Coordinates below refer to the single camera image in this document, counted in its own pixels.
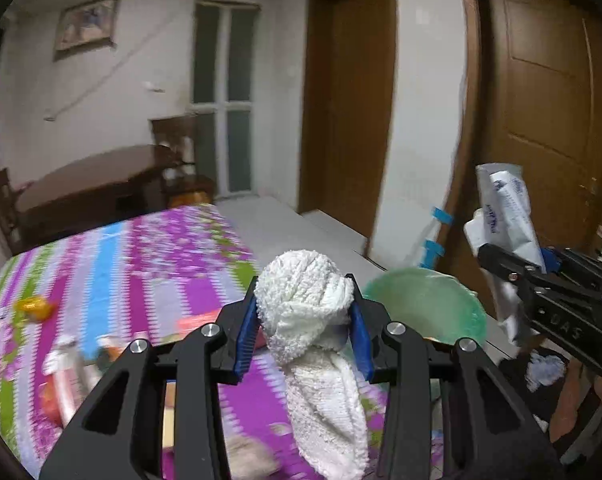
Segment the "person's right hand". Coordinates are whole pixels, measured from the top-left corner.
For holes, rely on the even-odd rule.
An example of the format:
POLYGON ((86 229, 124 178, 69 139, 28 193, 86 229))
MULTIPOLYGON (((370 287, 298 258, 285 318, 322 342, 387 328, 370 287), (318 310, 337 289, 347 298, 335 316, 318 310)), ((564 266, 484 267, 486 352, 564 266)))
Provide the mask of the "person's right hand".
MULTIPOLYGON (((549 439, 552 443, 557 442, 575 427, 578 408, 584 400, 582 389, 585 375, 585 366, 579 360, 572 359, 566 368, 566 380, 559 396, 557 408, 549 423, 549 439)), ((593 385, 602 406, 602 378, 596 376, 593 385)))

